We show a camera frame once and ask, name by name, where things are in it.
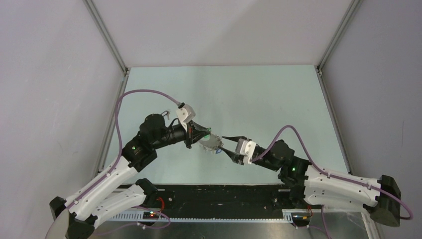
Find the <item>grey toothed keyring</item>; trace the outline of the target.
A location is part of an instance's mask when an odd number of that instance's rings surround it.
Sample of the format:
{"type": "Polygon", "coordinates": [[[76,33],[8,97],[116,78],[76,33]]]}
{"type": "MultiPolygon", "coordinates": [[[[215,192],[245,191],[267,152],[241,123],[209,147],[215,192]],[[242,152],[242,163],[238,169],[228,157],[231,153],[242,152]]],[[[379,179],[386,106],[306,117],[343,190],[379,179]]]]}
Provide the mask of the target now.
{"type": "Polygon", "coordinates": [[[203,149],[213,153],[215,153],[217,150],[220,150],[220,147],[223,147],[222,138],[212,133],[208,140],[202,139],[198,141],[198,143],[203,147],[203,149]]]}

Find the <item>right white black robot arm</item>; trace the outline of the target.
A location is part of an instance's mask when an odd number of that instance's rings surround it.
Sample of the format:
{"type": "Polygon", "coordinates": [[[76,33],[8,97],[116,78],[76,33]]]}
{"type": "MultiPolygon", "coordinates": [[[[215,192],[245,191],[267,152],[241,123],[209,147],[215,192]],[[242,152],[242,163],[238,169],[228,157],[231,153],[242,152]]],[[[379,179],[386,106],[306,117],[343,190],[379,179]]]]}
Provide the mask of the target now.
{"type": "Polygon", "coordinates": [[[228,140],[237,143],[235,151],[222,146],[219,149],[234,163],[255,164],[278,173],[278,179],[290,188],[289,201],[293,207],[307,204],[367,211],[377,223],[400,226],[401,191],[393,177],[365,178],[317,168],[309,160],[295,156],[282,139],[268,152],[244,136],[228,140]]]}

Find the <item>black tagged key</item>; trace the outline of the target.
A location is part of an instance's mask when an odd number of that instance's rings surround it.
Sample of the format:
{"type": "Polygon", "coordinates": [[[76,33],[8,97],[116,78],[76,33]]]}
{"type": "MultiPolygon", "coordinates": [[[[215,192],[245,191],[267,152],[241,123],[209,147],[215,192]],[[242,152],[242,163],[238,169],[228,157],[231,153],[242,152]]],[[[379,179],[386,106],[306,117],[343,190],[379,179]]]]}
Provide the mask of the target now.
{"type": "Polygon", "coordinates": [[[161,113],[161,116],[164,117],[165,119],[169,120],[170,119],[170,111],[164,111],[161,113]]]}

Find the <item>green capped key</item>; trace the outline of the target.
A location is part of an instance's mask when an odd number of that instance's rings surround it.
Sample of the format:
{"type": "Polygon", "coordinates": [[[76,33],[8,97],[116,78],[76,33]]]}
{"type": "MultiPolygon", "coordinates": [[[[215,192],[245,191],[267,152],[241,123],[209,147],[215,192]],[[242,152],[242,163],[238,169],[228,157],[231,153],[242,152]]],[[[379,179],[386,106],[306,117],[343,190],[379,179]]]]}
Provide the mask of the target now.
{"type": "Polygon", "coordinates": [[[211,132],[212,132],[212,129],[209,127],[209,128],[207,128],[207,131],[208,131],[208,133],[203,137],[203,139],[205,139],[205,140],[209,139],[211,132]]]}

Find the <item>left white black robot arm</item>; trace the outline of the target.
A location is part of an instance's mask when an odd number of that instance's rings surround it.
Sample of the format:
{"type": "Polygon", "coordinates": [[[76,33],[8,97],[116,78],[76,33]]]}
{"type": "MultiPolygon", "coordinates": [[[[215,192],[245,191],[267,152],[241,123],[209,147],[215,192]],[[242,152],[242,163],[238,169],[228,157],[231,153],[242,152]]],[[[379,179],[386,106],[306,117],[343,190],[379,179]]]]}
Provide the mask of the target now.
{"type": "Polygon", "coordinates": [[[155,160],[158,149],[178,142],[191,148],[208,135],[210,131],[207,128],[192,120],[185,122],[180,119],[177,125],[166,126],[162,115],[147,116],[137,135],[103,172],[74,195],[50,201],[54,222],[46,238],[87,239],[102,223],[122,211],[141,205],[154,206],[157,189],[145,178],[122,193],[115,196],[111,193],[155,160]]]}

